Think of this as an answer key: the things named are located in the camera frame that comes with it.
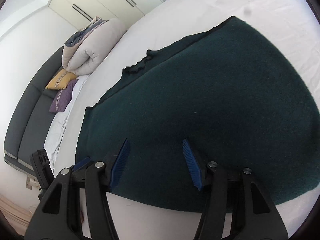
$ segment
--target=yellow pillow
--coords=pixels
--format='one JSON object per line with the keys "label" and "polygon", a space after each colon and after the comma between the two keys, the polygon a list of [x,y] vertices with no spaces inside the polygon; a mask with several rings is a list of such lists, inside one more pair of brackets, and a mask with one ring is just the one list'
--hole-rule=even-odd
{"label": "yellow pillow", "polygon": [[61,90],[66,89],[71,80],[76,79],[78,76],[62,69],[54,76],[54,78],[47,84],[46,89]]}

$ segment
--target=purple pillow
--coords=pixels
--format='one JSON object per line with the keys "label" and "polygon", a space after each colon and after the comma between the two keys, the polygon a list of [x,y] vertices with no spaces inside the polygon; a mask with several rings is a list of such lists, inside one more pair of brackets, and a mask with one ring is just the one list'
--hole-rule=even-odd
{"label": "purple pillow", "polygon": [[66,89],[59,90],[57,95],[55,96],[50,109],[49,113],[57,113],[57,112],[64,112],[67,105],[70,103],[72,99],[72,91],[73,87],[77,83],[77,79],[71,80],[67,85]]}

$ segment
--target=wall socket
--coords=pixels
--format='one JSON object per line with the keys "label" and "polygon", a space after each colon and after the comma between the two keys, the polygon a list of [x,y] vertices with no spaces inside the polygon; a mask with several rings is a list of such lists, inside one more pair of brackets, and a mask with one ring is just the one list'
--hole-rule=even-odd
{"label": "wall socket", "polygon": [[39,182],[37,179],[27,176],[26,188],[32,189],[32,187],[40,188]]}

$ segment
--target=dark green blanket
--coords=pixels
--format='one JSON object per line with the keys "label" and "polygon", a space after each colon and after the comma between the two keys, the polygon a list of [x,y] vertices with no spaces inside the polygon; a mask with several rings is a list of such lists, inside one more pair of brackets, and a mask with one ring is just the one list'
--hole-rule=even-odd
{"label": "dark green blanket", "polygon": [[251,168],[276,204],[320,181],[319,112],[311,94],[278,49],[236,17],[148,50],[124,69],[87,107],[76,162],[107,160],[124,138],[131,153],[113,193],[158,207],[204,206],[183,157],[184,138],[227,169]]}

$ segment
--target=silver screw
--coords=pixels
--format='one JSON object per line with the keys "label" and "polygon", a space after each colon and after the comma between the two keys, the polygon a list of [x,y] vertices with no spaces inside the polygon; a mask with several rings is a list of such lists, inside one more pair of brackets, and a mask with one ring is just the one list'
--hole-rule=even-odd
{"label": "silver screw", "polygon": [[251,174],[251,172],[252,172],[252,170],[251,169],[249,169],[249,168],[244,168],[243,169],[243,172],[245,173],[245,174]]}
{"label": "silver screw", "polygon": [[216,162],[209,162],[208,166],[211,168],[216,168],[218,166],[218,164]]}
{"label": "silver screw", "polygon": [[69,173],[69,169],[68,168],[64,168],[61,170],[61,174],[62,175],[67,175]]}
{"label": "silver screw", "polygon": [[104,163],[103,162],[97,162],[97,163],[95,163],[95,167],[96,168],[102,168],[103,167],[103,165],[104,165]]}

